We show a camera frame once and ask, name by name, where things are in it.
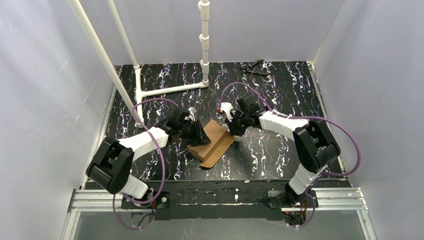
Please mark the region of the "aluminium rail frame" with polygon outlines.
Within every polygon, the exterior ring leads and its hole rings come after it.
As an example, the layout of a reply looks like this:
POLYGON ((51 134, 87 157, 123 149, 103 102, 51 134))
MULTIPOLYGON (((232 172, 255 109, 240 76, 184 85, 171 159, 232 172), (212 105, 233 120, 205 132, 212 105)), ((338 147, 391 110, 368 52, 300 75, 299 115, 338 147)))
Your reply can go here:
MULTIPOLYGON (((208 99, 198 119, 216 120, 224 127, 226 115, 217 115, 223 100, 208 99)), ((316 192, 318 207, 311 221, 292 227, 283 221, 288 208, 269 208, 259 200, 268 191, 282 191, 295 175, 299 158, 295 143, 283 135, 255 127, 246 129, 220 162, 229 168, 201 168, 184 139, 136 159, 130 174, 157 191, 170 192, 168 209, 122 209, 123 194, 111 194, 92 179, 95 189, 78 190, 73 196, 65 240, 281 240, 359 239, 362 233, 342 233, 347 211, 351 217, 364 210, 357 188, 351 188, 345 173, 327 168, 308 190, 316 192)))

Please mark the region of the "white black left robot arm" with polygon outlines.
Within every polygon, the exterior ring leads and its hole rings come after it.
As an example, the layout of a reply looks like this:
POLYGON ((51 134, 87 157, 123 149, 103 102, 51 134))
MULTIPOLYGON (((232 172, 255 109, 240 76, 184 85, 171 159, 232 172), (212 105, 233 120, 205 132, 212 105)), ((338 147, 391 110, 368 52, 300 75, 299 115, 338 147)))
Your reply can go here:
POLYGON ((121 193, 138 204, 149 203, 150 187, 131 175, 132 164, 143 155, 160 151, 179 139, 194 147, 211 143, 195 118, 194 110, 193 107, 177 107, 170 116, 145 132, 122 139, 104 138, 86 169, 87 177, 110 194, 121 193))

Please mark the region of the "brown cardboard paper box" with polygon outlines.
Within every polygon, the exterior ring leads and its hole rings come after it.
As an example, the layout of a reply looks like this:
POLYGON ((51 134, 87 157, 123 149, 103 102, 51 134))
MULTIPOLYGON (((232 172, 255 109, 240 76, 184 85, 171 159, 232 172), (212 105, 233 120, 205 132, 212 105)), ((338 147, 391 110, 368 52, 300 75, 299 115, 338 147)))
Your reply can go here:
POLYGON ((206 135, 211 143, 201 146, 187 147, 188 151, 200 161, 200 167, 211 169, 221 159, 225 152, 235 141, 235 137, 230 135, 228 128, 211 119, 204 127, 206 135))

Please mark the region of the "black pliers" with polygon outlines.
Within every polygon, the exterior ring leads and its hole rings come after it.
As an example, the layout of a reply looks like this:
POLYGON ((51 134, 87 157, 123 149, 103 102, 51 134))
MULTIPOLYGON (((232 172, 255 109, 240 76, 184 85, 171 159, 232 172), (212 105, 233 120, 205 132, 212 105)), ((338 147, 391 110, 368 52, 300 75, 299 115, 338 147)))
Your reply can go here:
POLYGON ((267 72, 260 72, 255 70, 256 66, 264 63, 264 59, 258 59, 253 63, 249 63, 247 66, 242 66, 239 68, 239 70, 243 73, 243 74, 250 74, 250 75, 257 75, 257 76, 263 76, 266 77, 268 76, 270 73, 267 72))

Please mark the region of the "white PVC pipe frame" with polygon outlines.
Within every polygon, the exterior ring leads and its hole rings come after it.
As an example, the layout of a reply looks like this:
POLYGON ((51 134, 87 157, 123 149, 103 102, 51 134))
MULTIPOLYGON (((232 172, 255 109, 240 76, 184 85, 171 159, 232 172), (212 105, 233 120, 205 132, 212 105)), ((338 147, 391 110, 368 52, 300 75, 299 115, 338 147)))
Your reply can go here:
POLYGON ((203 35, 201 9, 207 0, 101 0, 112 29, 100 33, 100 23, 89 15, 93 2, 69 1, 69 6, 99 57, 124 106, 146 118, 142 101, 147 97, 209 87, 209 37, 203 35), (169 84, 148 90, 143 77, 149 64, 192 61, 197 76, 186 84, 169 84))

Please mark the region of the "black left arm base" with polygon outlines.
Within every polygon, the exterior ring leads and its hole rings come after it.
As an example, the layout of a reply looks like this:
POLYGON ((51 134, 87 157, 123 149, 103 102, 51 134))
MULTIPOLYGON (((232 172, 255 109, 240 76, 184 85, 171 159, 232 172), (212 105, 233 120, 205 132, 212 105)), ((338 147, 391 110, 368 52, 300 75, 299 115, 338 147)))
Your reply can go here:
POLYGON ((129 195, 123 195, 121 208, 122 209, 150 209, 161 210, 170 207, 171 194, 169 191, 162 191, 157 198, 150 201, 157 194, 152 188, 148 189, 142 198, 134 198, 129 195))

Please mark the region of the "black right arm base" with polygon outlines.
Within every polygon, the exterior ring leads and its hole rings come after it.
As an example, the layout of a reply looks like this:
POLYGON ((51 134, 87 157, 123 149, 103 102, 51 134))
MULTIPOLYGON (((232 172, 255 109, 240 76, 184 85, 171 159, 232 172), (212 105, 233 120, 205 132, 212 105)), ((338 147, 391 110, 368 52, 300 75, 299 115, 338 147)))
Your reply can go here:
POLYGON ((307 225, 319 206, 317 194, 314 190, 306 190, 296 194, 288 185, 284 190, 270 190, 259 200, 270 209, 289 210, 282 212, 282 219, 290 227, 303 227, 307 225))

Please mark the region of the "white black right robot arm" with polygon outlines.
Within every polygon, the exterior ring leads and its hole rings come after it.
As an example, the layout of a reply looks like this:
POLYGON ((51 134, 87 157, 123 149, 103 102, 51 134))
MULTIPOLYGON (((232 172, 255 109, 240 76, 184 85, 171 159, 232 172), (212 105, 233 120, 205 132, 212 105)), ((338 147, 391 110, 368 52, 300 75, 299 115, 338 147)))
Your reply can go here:
POLYGON ((238 108, 221 102, 218 111, 225 114, 225 124, 232 136, 243 136, 247 128, 271 131, 291 139, 295 144, 299 166, 285 187, 287 194, 298 197, 341 154, 341 149, 323 118, 295 118, 267 106, 261 107, 250 98, 237 100, 238 108))

